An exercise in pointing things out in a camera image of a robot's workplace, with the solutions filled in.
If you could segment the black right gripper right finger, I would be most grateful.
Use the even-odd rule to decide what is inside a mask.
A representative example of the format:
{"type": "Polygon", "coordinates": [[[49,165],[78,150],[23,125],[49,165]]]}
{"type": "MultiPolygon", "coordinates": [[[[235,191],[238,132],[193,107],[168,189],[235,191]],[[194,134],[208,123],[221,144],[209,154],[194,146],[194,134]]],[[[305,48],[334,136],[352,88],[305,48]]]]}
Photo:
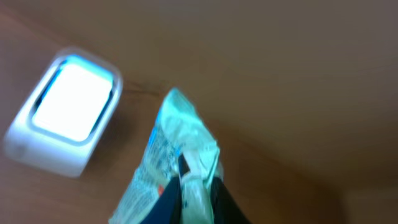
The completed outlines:
{"type": "Polygon", "coordinates": [[[219,177],[214,177],[210,189],[214,224],[251,224],[219,177]]]}

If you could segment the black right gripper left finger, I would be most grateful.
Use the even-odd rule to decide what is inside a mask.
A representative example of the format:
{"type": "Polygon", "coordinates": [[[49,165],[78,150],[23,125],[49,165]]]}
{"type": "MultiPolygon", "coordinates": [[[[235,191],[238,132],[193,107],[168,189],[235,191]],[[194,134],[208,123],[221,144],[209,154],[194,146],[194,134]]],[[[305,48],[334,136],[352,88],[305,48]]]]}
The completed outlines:
{"type": "Polygon", "coordinates": [[[141,224],[179,224],[182,204],[180,177],[173,177],[141,224]]]}

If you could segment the teal tissue pack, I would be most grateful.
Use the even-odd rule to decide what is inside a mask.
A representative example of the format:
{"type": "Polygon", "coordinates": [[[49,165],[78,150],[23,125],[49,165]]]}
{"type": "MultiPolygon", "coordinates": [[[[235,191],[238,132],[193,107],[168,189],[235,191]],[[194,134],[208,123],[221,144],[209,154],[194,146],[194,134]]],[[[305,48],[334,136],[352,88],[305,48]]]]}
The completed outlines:
{"type": "Polygon", "coordinates": [[[177,88],[164,98],[143,158],[110,223],[141,223],[173,177],[180,177],[180,223],[213,223],[210,187],[220,149],[195,107],[177,88]]]}

